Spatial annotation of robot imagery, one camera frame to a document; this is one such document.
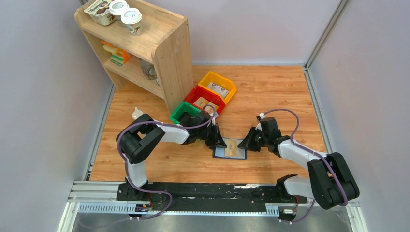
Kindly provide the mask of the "yellow VIP card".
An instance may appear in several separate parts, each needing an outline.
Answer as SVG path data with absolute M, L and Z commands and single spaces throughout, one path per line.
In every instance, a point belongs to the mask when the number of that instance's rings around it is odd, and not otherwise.
M 225 143 L 227 147 L 225 148 L 224 156 L 229 158 L 237 157 L 237 141 L 236 139 L 226 139 Z

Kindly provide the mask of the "navy blue card holder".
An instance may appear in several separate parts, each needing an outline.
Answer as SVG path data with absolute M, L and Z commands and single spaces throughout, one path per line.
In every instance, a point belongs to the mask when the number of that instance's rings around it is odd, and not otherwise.
M 236 139 L 237 141 L 237 145 L 242 141 L 240 139 Z M 235 160 L 246 160 L 247 159 L 247 151 L 237 148 L 237 157 L 236 158 L 229 158 L 229 157 L 225 157 L 224 156 L 224 152 L 225 152 L 225 148 L 220 148 L 220 147 L 216 147 L 213 149 L 213 154 L 212 156 L 214 158 L 221 158 L 221 159 L 235 159 Z

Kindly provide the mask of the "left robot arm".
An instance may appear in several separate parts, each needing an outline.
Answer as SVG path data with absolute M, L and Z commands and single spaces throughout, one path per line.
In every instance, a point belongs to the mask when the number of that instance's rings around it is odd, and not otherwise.
M 210 149 L 227 147 L 214 115 L 206 111 L 196 116 L 183 113 L 178 124 L 160 122 L 148 114 L 141 114 L 116 138 L 117 151 L 125 162 L 126 180 L 131 185 L 129 194 L 138 201 L 147 196 L 145 160 L 158 143 L 188 145 L 197 140 L 204 141 Z

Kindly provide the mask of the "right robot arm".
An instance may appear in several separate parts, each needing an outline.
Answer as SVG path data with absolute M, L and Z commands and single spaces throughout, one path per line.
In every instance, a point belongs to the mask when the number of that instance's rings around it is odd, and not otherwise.
M 308 148 L 288 135 L 282 135 L 273 117 L 259 120 L 237 146 L 259 152 L 266 147 L 280 158 L 290 160 L 308 171 L 308 177 L 289 174 L 277 180 L 276 196 L 289 202 L 294 196 L 314 199 L 321 208 L 346 205 L 360 195 L 359 187 L 342 154 L 326 154 Z

